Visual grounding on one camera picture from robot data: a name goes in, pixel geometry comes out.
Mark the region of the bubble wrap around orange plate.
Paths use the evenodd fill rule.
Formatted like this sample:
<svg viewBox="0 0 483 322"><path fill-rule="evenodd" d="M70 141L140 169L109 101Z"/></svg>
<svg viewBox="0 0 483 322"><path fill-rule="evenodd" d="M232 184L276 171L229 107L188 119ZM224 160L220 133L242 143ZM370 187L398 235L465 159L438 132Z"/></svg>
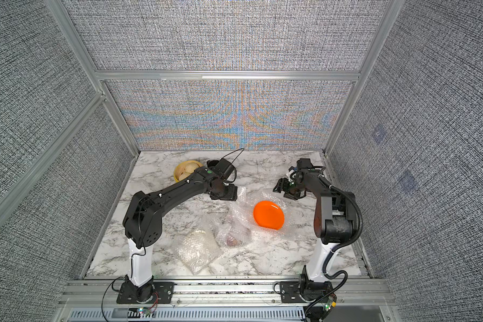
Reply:
<svg viewBox="0 0 483 322"><path fill-rule="evenodd" d="M252 232L288 236L296 224L289 204L268 189L251 191L240 187L230 211L234 219Z"/></svg>

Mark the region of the bubble dark red plate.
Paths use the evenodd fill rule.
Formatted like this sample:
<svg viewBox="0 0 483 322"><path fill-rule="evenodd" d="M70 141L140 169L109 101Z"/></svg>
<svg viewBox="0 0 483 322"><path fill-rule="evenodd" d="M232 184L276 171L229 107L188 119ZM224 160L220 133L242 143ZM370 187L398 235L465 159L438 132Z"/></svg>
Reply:
<svg viewBox="0 0 483 322"><path fill-rule="evenodd" d="M222 247L238 248L252 241L251 231L232 213L213 219L211 230Z"/></svg>

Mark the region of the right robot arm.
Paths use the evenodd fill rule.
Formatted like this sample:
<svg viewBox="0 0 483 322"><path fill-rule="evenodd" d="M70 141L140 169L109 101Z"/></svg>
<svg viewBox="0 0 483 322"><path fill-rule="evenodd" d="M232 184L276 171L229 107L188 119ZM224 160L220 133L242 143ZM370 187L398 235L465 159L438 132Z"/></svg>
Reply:
<svg viewBox="0 0 483 322"><path fill-rule="evenodd" d="M332 262L342 248L352 245L362 234L362 212L352 193L331 183L318 166L291 168L288 176L276 183L273 191L299 200L313 194L316 199L313 229L317 238L315 250L299 276L293 295L306 303L328 297L343 287L346 270L331 272Z"/></svg>

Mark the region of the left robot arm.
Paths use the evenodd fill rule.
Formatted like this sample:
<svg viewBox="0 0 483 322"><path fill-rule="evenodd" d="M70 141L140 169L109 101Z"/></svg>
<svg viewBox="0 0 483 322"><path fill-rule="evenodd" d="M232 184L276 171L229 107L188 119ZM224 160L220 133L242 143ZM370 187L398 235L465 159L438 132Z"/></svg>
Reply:
<svg viewBox="0 0 483 322"><path fill-rule="evenodd" d="M149 194L139 191L133 195L122 223L129 245L130 269L118 303L147 303L153 299L152 249L162 236L164 216L197 195L236 201L237 186L229 180L232 174L237 174L236 168L220 160L214 167L199 167L165 189Z"/></svg>

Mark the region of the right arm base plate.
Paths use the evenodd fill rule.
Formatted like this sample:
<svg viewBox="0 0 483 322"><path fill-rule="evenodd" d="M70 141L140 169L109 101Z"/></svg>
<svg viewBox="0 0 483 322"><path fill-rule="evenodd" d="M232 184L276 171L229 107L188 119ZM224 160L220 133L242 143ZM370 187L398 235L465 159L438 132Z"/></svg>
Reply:
<svg viewBox="0 0 483 322"><path fill-rule="evenodd" d="M292 303L310 303L311 299L307 299L304 295L305 286L304 282L279 282L279 295L281 302L284 304Z"/></svg>

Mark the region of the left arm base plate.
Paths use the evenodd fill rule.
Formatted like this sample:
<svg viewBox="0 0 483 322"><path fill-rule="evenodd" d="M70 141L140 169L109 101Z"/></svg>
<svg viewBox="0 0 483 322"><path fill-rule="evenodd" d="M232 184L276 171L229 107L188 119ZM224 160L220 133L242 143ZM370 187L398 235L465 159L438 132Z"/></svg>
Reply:
<svg viewBox="0 0 483 322"><path fill-rule="evenodd" d="M175 284L172 282L149 282L137 287L130 281L124 282L117 297L117 304L170 304Z"/></svg>

